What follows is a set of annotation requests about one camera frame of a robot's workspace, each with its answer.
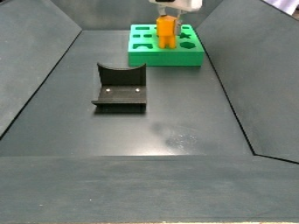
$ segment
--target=green foam block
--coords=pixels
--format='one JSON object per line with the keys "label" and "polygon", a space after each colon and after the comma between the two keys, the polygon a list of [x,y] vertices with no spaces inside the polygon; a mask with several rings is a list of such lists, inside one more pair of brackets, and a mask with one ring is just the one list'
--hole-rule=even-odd
{"label": "green foam block", "polygon": [[177,48],[159,48],[155,24],[133,24],[129,41],[129,65],[142,66],[201,66],[205,50],[197,32],[189,24],[177,36]]}

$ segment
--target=gray floor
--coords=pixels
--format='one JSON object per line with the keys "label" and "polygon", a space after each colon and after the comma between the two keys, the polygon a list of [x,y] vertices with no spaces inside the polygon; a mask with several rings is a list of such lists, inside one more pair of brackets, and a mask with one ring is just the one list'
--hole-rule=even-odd
{"label": "gray floor", "polygon": [[129,31],[84,31],[0,142],[0,156],[249,155],[221,83],[199,67],[149,67],[145,115],[99,115],[98,62],[127,67]]}
{"label": "gray floor", "polygon": [[6,134],[0,222],[299,221],[299,166],[250,154],[207,59],[149,68],[146,115],[95,115],[127,36],[80,34]]}

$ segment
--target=black bracket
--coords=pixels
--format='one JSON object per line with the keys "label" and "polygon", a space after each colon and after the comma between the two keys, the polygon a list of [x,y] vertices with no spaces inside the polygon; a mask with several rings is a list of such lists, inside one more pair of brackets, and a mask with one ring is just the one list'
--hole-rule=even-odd
{"label": "black bracket", "polygon": [[146,112],[146,65],[115,69],[98,64],[102,89],[96,101],[98,111],[104,113]]}

